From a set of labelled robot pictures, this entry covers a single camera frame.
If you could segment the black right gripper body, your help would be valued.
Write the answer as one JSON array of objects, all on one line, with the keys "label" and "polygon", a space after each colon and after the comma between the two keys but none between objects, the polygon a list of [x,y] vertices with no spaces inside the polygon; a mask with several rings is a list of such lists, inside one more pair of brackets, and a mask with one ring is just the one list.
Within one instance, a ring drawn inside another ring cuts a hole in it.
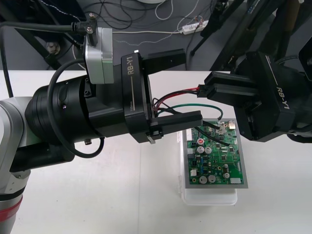
[{"label": "black right gripper body", "polygon": [[236,72],[256,84],[258,95],[235,107],[240,134],[266,142],[283,134],[307,132],[307,78],[269,56],[249,52]]}]

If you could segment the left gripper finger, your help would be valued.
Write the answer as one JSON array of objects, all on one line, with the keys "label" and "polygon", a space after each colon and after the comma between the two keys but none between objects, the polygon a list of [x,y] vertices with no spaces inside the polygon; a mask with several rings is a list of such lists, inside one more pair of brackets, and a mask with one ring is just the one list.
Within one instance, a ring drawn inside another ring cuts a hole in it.
[{"label": "left gripper finger", "polygon": [[153,118],[150,131],[159,131],[163,135],[201,126],[203,117],[200,111],[174,114]]},{"label": "left gripper finger", "polygon": [[175,49],[148,54],[142,58],[143,68],[147,74],[154,74],[185,63],[185,50]]}]

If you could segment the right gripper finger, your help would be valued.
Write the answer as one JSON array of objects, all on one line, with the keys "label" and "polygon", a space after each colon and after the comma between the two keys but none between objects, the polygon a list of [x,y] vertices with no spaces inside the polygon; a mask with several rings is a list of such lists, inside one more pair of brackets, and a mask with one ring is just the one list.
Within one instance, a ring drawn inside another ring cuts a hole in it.
[{"label": "right gripper finger", "polygon": [[225,84],[214,84],[208,88],[208,99],[230,106],[241,106],[257,96],[256,88]]},{"label": "right gripper finger", "polygon": [[257,89],[257,84],[248,77],[222,72],[211,72],[204,80],[204,92],[206,96],[208,96],[208,88],[214,84],[225,84]]}]

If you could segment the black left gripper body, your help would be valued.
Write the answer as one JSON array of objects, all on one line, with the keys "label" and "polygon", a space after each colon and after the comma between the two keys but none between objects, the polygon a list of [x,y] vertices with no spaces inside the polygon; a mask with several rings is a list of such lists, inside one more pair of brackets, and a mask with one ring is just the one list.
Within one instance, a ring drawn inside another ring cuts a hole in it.
[{"label": "black left gripper body", "polygon": [[149,79],[140,53],[121,58],[121,81],[124,118],[129,134],[138,143],[155,144],[162,136],[160,130],[151,127],[155,115],[151,107]]}]

